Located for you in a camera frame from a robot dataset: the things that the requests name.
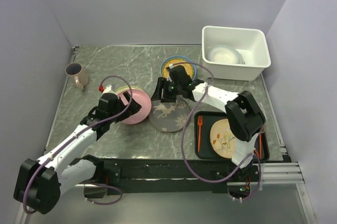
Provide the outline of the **white scalloped plate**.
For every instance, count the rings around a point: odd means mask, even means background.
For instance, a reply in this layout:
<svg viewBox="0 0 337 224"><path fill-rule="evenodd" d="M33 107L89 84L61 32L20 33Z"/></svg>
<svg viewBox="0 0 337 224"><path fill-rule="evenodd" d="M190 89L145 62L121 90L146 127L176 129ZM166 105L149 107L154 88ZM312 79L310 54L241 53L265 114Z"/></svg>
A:
<svg viewBox="0 0 337 224"><path fill-rule="evenodd" d="M239 51L235 50L235 55L236 55L236 63L244 64L244 59L243 59L242 54Z"/></svg>

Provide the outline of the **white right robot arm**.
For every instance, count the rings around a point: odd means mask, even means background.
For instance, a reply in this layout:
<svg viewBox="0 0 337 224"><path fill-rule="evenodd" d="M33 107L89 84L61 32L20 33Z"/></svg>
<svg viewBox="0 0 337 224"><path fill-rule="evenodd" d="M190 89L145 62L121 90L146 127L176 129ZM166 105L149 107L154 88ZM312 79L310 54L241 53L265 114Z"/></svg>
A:
<svg viewBox="0 0 337 224"><path fill-rule="evenodd" d="M182 65L170 65L168 77L159 77L152 101L174 102L177 96L206 103L225 112L230 130L236 138L236 146L230 168L231 177L242 181L249 175L248 165L253 159L256 139L266 119L249 91L241 93L219 89L209 83L194 79L187 74Z"/></svg>

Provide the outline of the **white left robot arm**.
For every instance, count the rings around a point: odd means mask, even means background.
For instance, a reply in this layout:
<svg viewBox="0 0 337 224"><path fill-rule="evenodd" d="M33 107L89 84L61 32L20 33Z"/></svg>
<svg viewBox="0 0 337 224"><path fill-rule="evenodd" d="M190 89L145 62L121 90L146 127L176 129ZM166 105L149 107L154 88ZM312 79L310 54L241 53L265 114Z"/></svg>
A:
<svg viewBox="0 0 337 224"><path fill-rule="evenodd" d="M105 93L76 129L57 147L37 160L26 159L19 168L13 198L31 214L50 212L61 195L85 180L100 182L105 175L104 162L87 155L72 162L105 134L112 123L121 122L140 111L141 105L128 93L124 104L115 93Z"/></svg>

